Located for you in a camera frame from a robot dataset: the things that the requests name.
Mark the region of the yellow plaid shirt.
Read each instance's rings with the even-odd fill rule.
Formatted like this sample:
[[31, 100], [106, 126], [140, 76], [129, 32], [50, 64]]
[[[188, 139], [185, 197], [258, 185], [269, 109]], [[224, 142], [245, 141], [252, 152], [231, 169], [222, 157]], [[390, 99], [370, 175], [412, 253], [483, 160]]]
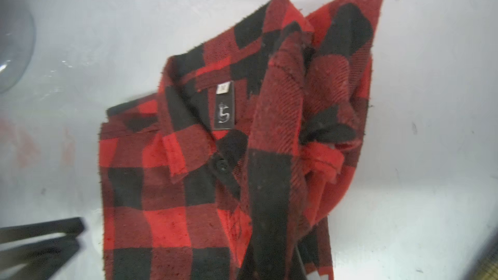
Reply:
[[478, 255], [466, 280], [497, 280], [497, 237], [493, 238]]

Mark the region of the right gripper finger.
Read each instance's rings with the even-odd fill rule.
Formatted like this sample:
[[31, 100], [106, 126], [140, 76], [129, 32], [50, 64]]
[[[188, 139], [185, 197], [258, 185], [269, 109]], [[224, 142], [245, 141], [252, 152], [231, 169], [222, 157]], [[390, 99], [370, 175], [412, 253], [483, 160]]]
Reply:
[[80, 250], [80, 217], [1, 228], [1, 244], [29, 240], [1, 250], [1, 279], [50, 279]]

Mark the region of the red black plaid shirt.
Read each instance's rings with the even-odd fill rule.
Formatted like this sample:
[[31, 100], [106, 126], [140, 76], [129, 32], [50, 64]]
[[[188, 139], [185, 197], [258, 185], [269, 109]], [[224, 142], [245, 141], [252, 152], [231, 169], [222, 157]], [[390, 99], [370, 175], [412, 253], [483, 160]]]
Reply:
[[270, 0], [99, 135], [106, 279], [333, 279], [383, 0]]

